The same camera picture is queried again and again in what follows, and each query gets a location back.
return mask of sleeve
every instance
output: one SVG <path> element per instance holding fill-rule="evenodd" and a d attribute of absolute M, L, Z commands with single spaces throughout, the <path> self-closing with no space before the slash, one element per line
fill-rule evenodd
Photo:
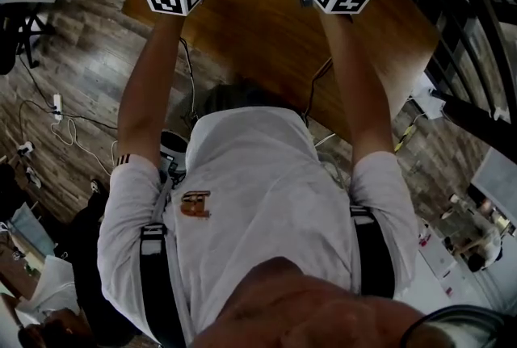
<path fill-rule="evenodd" d="M 418 224 L 394 154 L 372 153 L 355 165 L 351 202 L 372 209 L 392 257 L 396 291 L 408 287 L 414 277 Z"/>
<path fill-rule="evenodd" d="M 126 157 L 111 175 L 98 243 L 104 297 L 149 336 L 141 290 L 140 231 L 151 220 L 160 187 L 158 169 L 150 161 Z"/>

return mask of white cable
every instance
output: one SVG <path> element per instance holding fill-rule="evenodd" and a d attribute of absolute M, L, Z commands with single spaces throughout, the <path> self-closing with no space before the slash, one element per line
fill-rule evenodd
<path fill-rule="evenodd" d="M 334 137 L 336 135 L 335 132 L 333 132 L 332 134 L 330 134 L 329 136 L 325 137 L 324 139 L 322 140 L 319 140 L 315 145 L 314 145 L 314 148 L 318 147 L 319 145 L 322 145 L 323 143 L 325 143 L 327 140 L 331 139 L 332 137 Z"/>
<path fill-rule="evenodd" d="M 194 106 L 195 106 L 195 85 L 194 85 L 194 77 L 191 74 L 191 84 L 192 84 L 192 105 L 191 105 L 191 114 L 194 115 Z"/>
<path fill-rule="evenodd" d="M 61 136 L 54 131 L 54 126 L 57 126 L 58 124 L 59 123 L 50 124 L 50 131 L 53 133 L 54 136 L 56 136 L 61 142 L 65 143 L 66 145 L 72 146 L 72 145 L 76 144 L 81 150 L 83 150 L 83 151 L 87 152 L 88 154 L 92 155 L 93 157 L 95 157 L 98 164 L 103 168 L 104 173 L 106 173 L 108 176 L 111 176 L 111 173 L 106 170 L 106 167 L 103 166 L 103 163 L 100 162 L 97 155 L 92 153 L 90 150 L 85 149 L 78 143 L 78 130 L 75 127 L 75 122 L 72 119 L 68 119 L 68 131 L 70 134 L 70 142 L 64 141 L 61 138 Z M 111 160 L 112 161 L 113 161 L 113 145 L 114 144 L 115 144 L 115 142 L 113 142 L 111 144 Z"/>
<path fill-rule="evenodd" d="M 116 143 L 118 143 L 119 141 L 118 140 L 115 140 L 111 143 L 111 163 L 113 165 L 113 167 L 115 167 L 115 156 L 113 155 L 113 147 L 115 146 Z"/>

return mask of power strip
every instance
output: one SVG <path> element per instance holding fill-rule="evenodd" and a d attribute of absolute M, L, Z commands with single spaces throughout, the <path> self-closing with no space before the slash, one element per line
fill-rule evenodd
<path fill-rule="evenodd" d="M 54 118 L 57 121 L 63 119 L 63 97 L 61 94 L 54 94 Z"/>

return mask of wooden table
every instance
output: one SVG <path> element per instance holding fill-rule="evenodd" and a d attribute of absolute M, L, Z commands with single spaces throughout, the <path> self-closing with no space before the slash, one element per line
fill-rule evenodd
<path fill-rule="evenodd" d="M 158 17 L 146 0 L 126 0 L 123 12 L 149 25 Z M 431 59 L 438 36 L 411 0 L 371 0 L 354 23 L 394 117 Z M 330 56 L 316 11 L 302 8 L 299 0 L 204 0 L 187 17 L 182 36 L 301 111 L 313 75 Z M 350 140 L 332 73 L 317 81 L 310 115 Z"/>

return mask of backpack strap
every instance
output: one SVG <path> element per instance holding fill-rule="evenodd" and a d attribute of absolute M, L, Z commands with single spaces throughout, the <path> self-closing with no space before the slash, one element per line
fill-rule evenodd
<path fill-rule="evenodd" d="M 393 298 L 395 272 L 379 222 L 368 208 L 350 206 L 361 258 L 361 295 Z"/>
<path fill-rule="evenodd" d="M 140 277 L 149 329 L 164 348 L 184 348 L 187 344 L 171 284 L 166 251 L 167 227 L 162 222 L 172 185 L 172 179 L 168 177 L 155 205 L 151 223 L 141 229 Z"/>

